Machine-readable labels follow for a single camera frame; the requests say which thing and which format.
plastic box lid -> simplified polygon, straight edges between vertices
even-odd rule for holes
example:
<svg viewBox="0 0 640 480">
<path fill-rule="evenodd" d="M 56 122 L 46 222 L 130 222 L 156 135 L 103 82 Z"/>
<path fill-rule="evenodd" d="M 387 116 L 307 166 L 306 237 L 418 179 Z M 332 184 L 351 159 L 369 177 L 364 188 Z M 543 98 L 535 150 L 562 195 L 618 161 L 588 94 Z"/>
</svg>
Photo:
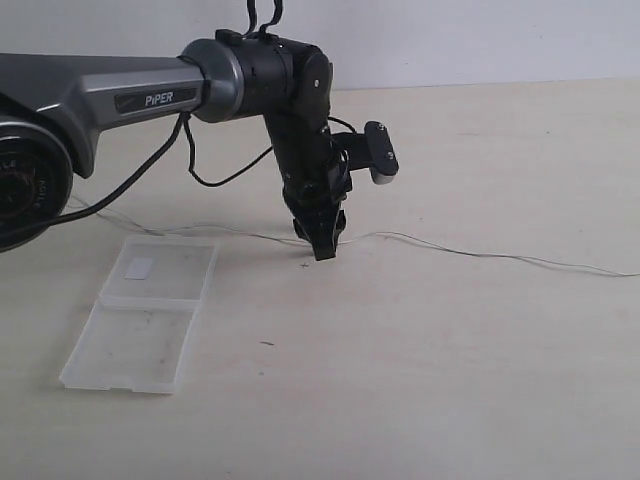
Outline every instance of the plastic box lid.
<svg viewBox="0 0 640 480">
<path fill-rule="evenodd" d="M 216 254 L 210 239 L 127 238 L 60 375 L 65 387 L 175 393 Z"/>
</svg>

gray arm housing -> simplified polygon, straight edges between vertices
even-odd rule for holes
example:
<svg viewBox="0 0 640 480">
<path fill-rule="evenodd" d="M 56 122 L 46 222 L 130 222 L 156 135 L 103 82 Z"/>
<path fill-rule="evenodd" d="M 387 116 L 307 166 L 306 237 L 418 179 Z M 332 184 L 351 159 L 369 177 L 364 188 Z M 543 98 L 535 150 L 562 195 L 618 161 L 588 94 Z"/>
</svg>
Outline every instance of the gray arm housing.
<svg viewBox="0 0 640 480">
<path fill-rule="evenodd" d="M 207 54 L 217 67 L 207 72 L 188 58 L 0 54 L 0 125 L 11 121 L 11 106 L 43 122 L 66 143 L 74 172 L 88 178 L 105 130 L 205 102 L 209 122 L 233 116 L 242 100 L 240 67 L 224 45 L 209 45 Z"/>
</svg>

black cable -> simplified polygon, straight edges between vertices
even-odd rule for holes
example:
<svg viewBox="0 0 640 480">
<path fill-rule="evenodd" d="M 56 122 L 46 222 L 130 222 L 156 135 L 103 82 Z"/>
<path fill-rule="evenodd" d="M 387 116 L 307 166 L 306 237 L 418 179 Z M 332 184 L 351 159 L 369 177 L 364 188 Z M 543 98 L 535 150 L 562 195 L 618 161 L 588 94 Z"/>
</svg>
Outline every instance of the black cable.
<svg viewBox="0 0 640 480">
<path fill-rule="evenodd" d="M 342 125 L 343 127 L 348 128 L 349 130 L 351 130 L 351 133 L 358 133 L 358 131 L 356 130 L 356 127 L 354 127 L 353 125 L 351 125 L 349 122 L 345 122 L 344 120 L 341 120 L 340 118 L 336 118 L 336 117 L 329 117 L 328 119 L 330 122 L 333 123 L 338 123 L 340 125 Z"/>
<path fill-rule="evenodd" d="M 256 10 L 256 0 L 247 0 L 247 13 L 249 14 L 249 29 L 247 30 L 247 33 L 244 34 L 245 37 L 253 33 L 256 29 L 256 26 L 258 25 L 258 11 Z"/>
<path fill-rule="evenodd" d="M 267 34 L 267 29 L 269 27 L 273 27 L 280 23 L 282 20 L 282 14 L 284 13 L 284 5 L 282 4 L 283 0 L 273 0 L 274 10 L 273 17 L 269 23 L 264 23 L 260 26 L 260 35 L 264 36 Z"/>
<path fill-rule="evenodd" d="M 187 136 L 187 141 L 189 142 L 189 173 L 196 180 L 196 182 L 198 182 L 200 185 L 203 185 L 203 186 L 209 187 L 209 188 L 221 187 L 223 185 L 226 185 L 230 181 L 235 180 L 236 178 L 238 178 L 243 173 L 245 173 L 248 170 L 250 170 L 253 167 L 255 167 L 258 163 L 260 163 L 260 161 L 263 158 L 265 158 L 267 155 L 269 155 L 269 153 L 271 153 L 271 151 L 273 150 L 273 147 L 267 148 L 253 162 L 248 164 L 246 167 L 243 167 L 242 169 L 238 170 L 236 173 L 234 173 L 230 177 L 225 178 L 224 180 L 221 180 L 219 182 L 207 182 L 207 181 L 203 180 L 202 177 L 200 177 L 200 175 L 198 175 L 196 173 L 196 142 L 193 139 L 193 134 L 191 133 L 191 127 L 189 126 L 189 120 L 184 122 L 183 128 L 184 128 L 184 133 Z"/>
<path fill-rule="evenodd" d="M 67 213 L 65 215 L 60 215 L 59 217 L 52 218 L 50 220 L 42 220 L 40 222 L 32 223 L 31 225 L 16 228 L 7 233 L 0 234 L 0 239 L 9 239 L 15 235 L 21 235 L 23 233 L 32 232 L 34 230 L 40 230 L 43 228 L 53 227 L 54 225 L 62 225 L 63 223 L 74 222 L 76 220 L 81 220 L 83 218 L 87 218 L 91 215 L 98 213 L 100 210 L 108 207 L 114 201 L 116 201 L 123 193 L 125 193 L 134 183 L 136 183 L 142 175 L 144 175 L 147 170 L 149 170 L 160 158 L 167 153 L 167 151 L 176 143 L 178 136 L 180 135 L 180 130 L 182 130 L 183 125 L 189 119 L 188 113 L 181 113 L 176 121 L 173 131 L 171 135 L 167 139 L 166 142 L 162 144 L 162 146 L 156 150 L 156 152 L 149 157 L 149 159 L 144 162 L 129 178 L 127 178 L 118 188 L 116 188 L 109 195 L 104 197 L 95 205 L 87 207 L 83 210 L 73 213 Z"/>
</svg>

